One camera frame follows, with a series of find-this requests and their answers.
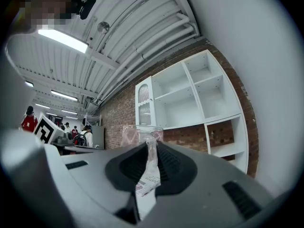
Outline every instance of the person in red jacket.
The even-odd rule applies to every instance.
[[[30,105],[26,114],[23,117],[21,127],[25,131],[34,132],[36,125],[38,124],[38,120],[34,115],[34,108]]]
[[[78,131],[77,131],[77,126],[74,126],[74,129],[72,130],[72,139],[75,138],[75,136],[78,134]]]

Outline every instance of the ceiling light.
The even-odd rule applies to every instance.
[[[52,115],[52,116],[57,116],[56,114],[49,113],[49,112],[46,112],[46,114],[49,114],[49,115]]]
[[[30,86],[30,87],[34,87],[33,83],[29,82],[29,81],[25,81],[25,84]]]
[[[65,94],[56,92],[56,91],[54,91],[54,90],[51,90],[51,92],[52,92],[53,94],[55,94],[55,95],[65,97],[65,98],[68,98],[68,99],[73,100],[73,101],[77,101],[77,98],[75,98],[75,97],[72,97],[72,96],[69,96],[69,95],[65,95]]]
[[[69,35],[66,35],[64,33],[61,33],[54,29],[40,29],[38,30],[38,34],[43,35],[45,37],[48,37],[50,39],[53,39],[55,41],[58,41],[62,44],[65,44],[71,48],[74,48],[82,53],[86,52],[87,44],[77,40]]]
[[[44,106],[44,105],[41,105],[41,104],[37,104],[37,103],[36,103],[36,105],[37,105],[37,106],[41,106],[41,107],[44,107],[44,108],[47,108],[47,109],[49,109],[49,107],[48,107],[48,106]]]
[[[62,112],[67,112],[67,113],[71,113],[71,114],[75,114],[75,115],[77,115],[77,113],[76,112],[69,112],[69,111],[65,111],[65,110],[61,110]]]

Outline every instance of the cabinet door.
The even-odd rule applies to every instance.
[[[135,87],[135,119],[136,125],[156,126],[152,77]]]

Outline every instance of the brick wall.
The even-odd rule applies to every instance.
[[[105,127],[106,149],[118,148],[122,139],[122,127],[126,124],[135,124],[135,86],[149,76],[164,70],[165,68],[193,55],[208,49],[221,64],[228,75],[241,102],[248,131],[249,162],[248,175],[255,177],[258,162],[258,134],[255,115],[245,88],[237,76],[235,70],[225,57],[207,40],[201,40],[185,47],[164,60],[159,61],[141,75],[132,80],[126,87],[115,94],[100,109]],[[232,136],[231,126],[228,123],[213,126],[214,132],[211,144],[218,146],[226,144]],[[198,151],[207,151],[207,142],[204,125],[196,125],[179,129],[164,131],[164,141],[176,143]]]

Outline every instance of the gray partition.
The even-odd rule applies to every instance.
[[[92,126],[93,145],[98,144],[100,149],[105,149],[105,128],[102,126]]]

